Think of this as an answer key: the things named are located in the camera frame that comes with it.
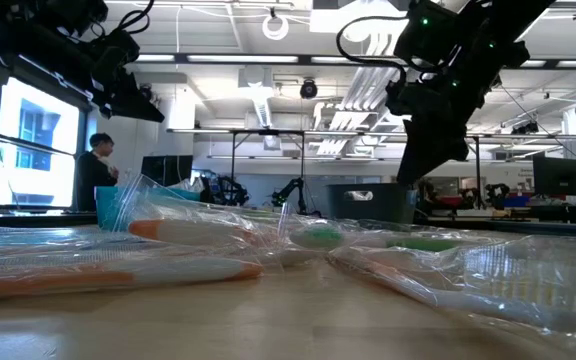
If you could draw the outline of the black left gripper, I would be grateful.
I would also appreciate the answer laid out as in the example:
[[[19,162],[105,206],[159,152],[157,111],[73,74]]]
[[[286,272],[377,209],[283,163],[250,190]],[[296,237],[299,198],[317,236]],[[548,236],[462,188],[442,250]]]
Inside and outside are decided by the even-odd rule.
[[[115,116],[161,121],[161,112],[151,103],[131,73],[118,77],[118,32],[106,33],[103,19],[57,19],[56,32],[65,40],[58,55],[71,72],[77,88],[92,95],[100,113]]]

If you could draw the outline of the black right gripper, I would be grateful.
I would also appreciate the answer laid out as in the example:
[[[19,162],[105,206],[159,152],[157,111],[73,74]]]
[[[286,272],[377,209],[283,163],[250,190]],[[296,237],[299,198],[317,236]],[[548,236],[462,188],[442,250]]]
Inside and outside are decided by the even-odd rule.
[[[412,185],[449,160],[463,160],[466,124],[485,103],[488,68],[451,67],[429,80],[406,81],[401,76],[386,86],[386,107],[404,120],[408,135],[397,182]]]

